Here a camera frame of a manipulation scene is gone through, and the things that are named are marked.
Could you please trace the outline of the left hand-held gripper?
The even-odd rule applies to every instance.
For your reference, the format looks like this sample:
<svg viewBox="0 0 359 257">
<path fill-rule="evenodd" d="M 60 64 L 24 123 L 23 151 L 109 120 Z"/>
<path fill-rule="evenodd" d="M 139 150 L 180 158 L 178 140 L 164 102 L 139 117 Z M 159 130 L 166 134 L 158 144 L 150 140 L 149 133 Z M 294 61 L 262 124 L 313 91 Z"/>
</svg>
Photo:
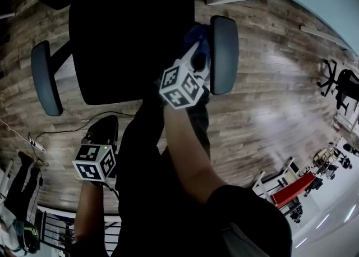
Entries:
<svg viewBox="0 0 359 257">
<path fill-rule="evenodd" d="M 117 116 L 101 118 L 89 127 L 84 136 L 84 144 L 77 148 L 72 161 L 82 180 L 107 180 L 116 167 L 113 146 L 117 146 L 117 141 Z"/>
</svg>

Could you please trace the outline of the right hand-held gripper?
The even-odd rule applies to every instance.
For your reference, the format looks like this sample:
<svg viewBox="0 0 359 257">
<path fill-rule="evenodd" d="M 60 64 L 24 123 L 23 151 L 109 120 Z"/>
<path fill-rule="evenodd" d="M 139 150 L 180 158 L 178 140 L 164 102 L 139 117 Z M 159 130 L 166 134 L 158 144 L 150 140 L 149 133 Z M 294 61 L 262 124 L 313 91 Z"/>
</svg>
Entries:
<svg viewBox="0 0 359 257">
<path fill-rule="evenodd" d="M 193 72 L 191 59 L 200 42 L 195 42 L 172 67 L 164 70 L 159 94 L 174 109 L 192 107 L 205 92 L 205 80 L 210 75 L 210 58 L 204 53 L 197 55 L 197 70 Z"/>
</svg>

